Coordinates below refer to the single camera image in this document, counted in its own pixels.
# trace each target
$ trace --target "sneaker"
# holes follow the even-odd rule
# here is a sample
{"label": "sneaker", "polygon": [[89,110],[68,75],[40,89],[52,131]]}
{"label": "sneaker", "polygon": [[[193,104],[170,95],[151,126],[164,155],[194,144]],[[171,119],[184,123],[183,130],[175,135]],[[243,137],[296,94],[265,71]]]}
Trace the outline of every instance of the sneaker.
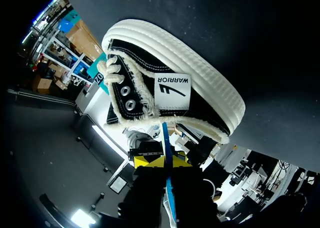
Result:
{"label": "sneaker", "polygon": [[102,49],[108,60],[97,68],[111,96],[108,126],[179,123],[221,144],[229,142],[245,103],[181,40],[152,23],[126,19],[107,31]]}

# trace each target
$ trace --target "black object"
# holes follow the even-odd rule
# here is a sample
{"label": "black object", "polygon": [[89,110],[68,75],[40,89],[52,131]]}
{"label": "black object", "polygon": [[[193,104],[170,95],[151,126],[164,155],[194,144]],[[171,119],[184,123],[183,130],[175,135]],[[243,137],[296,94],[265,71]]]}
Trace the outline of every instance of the black object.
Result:
{"label": "black object", "polygon": [[237,170],[232,173],[234,176],[231,178],[229,184],[231,186],[234,186],[236,184],[238,185],[240,181],[242,181],[245,177],[249,177],[252,172],[253,171],[251,168],[248,168],[246,166],[243,167],[242,165],[238,166]]}
{"label": "black object", "polygon": [[239,224],[249,215],[255,215],[261,211],[259,206],[253,199],[246,196],[239,204],[235,205],[234,210],[226,214],[234,223]]}
{"label": "black object", "polygon": [[184,146],[190,150],[186,156],[189,159],[189,163],[193,166],[197,166],[205,162],[210,155],[210,152],[218,143],[207,136],[203,136],[198,142],[199,144],[196,144],[189,140],[184,144]]}
{"label": "black object", "polygon": [[130,161],[133,161],[134,157],[143,156],[150,163],[164,154],[161,142],[154,140],[148,134],[137,132],[137,135],[143,137],[134,139],[133,144],[130,144],[133,147],[128,152]]}
{"label": "black object", "polygon": [[95,205],[95,204],[92,204],[90,211],[91,211],[91,212],[94,212],[95,210],[96,210],[96,205]]}
{"label": "black object", "polygon": [[216,161],[213,160],[203,171],[203,178],[213,182],[215,188],[221,187],[222,183],[228,178],[229,173]]}

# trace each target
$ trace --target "fluorescent light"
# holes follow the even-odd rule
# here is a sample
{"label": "fluorescent light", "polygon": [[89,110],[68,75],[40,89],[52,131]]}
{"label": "fluorescent light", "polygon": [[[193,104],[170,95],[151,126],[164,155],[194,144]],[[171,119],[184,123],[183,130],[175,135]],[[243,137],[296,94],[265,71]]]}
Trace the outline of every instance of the fluorescent light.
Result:
{"label": "fluorescent light", "polygon": [[31,35],[32,30],[29,32],[29,34],[26,35],[26,37],[23,39],[22,44],[25,43],[26,39],[28,39],[28,37]]}
{"label": "fluorescent light", "polygon": [[42,43],[39,44],[38,48],[36,49],[35,52],[39,53],[40,49],[42,48]]}
{"label": "fluorescent light", "polygon": [[121,156],[124,160],[128,160],[128,155],[121,150],[109,137],[106,136],[106,134],[97,126],[93,125],[92,128],[95,130],[95,132],[98,133],[98,135],[104,140],[105,143],[108,144],[119,156]]}
{"label": "fluorescent light", "polygon": [[96,221],[86,214],[82,209],[78,209],[73,216],[71,221],[77,224],[81,228],[89,228],[89,224],[95,224]]}

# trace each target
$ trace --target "white stitching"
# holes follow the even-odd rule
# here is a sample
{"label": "white stitching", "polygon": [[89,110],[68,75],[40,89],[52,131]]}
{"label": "white stitching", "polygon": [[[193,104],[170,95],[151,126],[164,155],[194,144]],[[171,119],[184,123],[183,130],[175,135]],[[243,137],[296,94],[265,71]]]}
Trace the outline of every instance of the white stitching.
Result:
{"label": "white stitching", "polygon": [[[185,110],[177,110],[177,111],[165,111],[165,110],[162,110],[161,113],[164,113],[166,115],[167,114],[175,114],[175,113],[186,113],[186,114],[190,113],[191,115],[198,115],[200,117],[202,116],[198,111],[195,111],[195,110],[187,110],[187,111],[185,111]],[[207,120],[213,122],[214,124],[216,124],[220,128],[220,130],[222,130],[223,132],[230,133],[230,132],[227,132],[228,130],[226,128],[224,128],[222,125],[220,125],[218,122],[216,122],[214,119],[208,118]]]}
{"label": "white stitching", "polygon": [[122,49],[125,50],[127,52],[129,52],[130,54],[132,54],[133,56],[135,56],[138,60],[140,60],[143,64],[145,64],[146,66],[151,66],[151,67],[158,67],[158,68],[167,68],[166,70],[170,69],[168,66],[164,65],[164,66],[157,66],[157,65],[153,65],[153,64],[149,64],[147,62],[145,62],[143,59],[141,59],[139,56],[137,56],[135,53],[133,53],[131,50],[127,49],[127,48],[123,48],[123,47],[119,47],[119,46],[112,46],[111,49],[113,48],[117,48],[117,49]]}
{"label": "white stitching", "polygon": [[116,120],[118,120],[118,117],[113,117],[113,118],[110,118],[110,119],[106,119],[107,122],[116,121]]}
{"label": "white stitching", "polygon": [[128,50],[128,49],[126,49],[126,48],[113,46],[113,47],[111,47],[111,50],[112,50],[113,48],[116,48],[117,50],[125,50],[125,51],[129,52],[131,55],[133,55],[135,58],[137,58],[139,62],[141,62],[143,65],[145,65],[145,66],[148,67],[149,69],[156,70],[156,71],[168,71],[168,70],[171,70],[168,66],[156,66],[156,65],[149,64],[149,63],[145,62],[144,60],[142,60],[140,57],[138,57],[138,56],[137,56],[135,53],[133,53],[131,50]]}

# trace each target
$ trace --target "metal shelving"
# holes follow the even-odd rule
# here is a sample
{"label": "metal shelving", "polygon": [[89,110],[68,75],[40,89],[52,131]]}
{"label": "metal shelving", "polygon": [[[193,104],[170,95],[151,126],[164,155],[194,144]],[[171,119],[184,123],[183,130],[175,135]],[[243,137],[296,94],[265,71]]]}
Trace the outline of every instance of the metal shelving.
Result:
{"label": "metal shelving", "polygon": [[[56,64],[58,64],[59,66],[65,68],[68,73],[67,73],[67,77],[70,78],[71,76],[74,76],[78,79],[81,79],[82,81],[85,81],[87,84],[91,85],[92,82],[75,74],[74,71],[77,68],[77,66],[79,65],[80,62],[82,62],[85,66],[87,66],[88,68],[90,67],[89,64],[87,64],[83,59],[85,57],[85,54],[82,53],[80,56],[76,55],[68,46],[66,46],[63,42],[61,42],[56,36],[57,34],[60,32],[60,30],[58,29],[56,32],[54,32],[53,36],[49,39],[49,41],[46,43],[46,45],[43,47],[42,49],[42,54],[44,57],[48,58],[49,60],[55,62]],[[61,61],[59,61],[60,58],[56,57],[50,50],[48,50],[48,47],[53,43],[57,43],[59,46],[61,46],[62,48],[64,48],[68,53],[70,53],[72,56],[74,56],[77,60],[76,62],[72,65],[72,67],[68,67],[66,64],[62,63]]]}

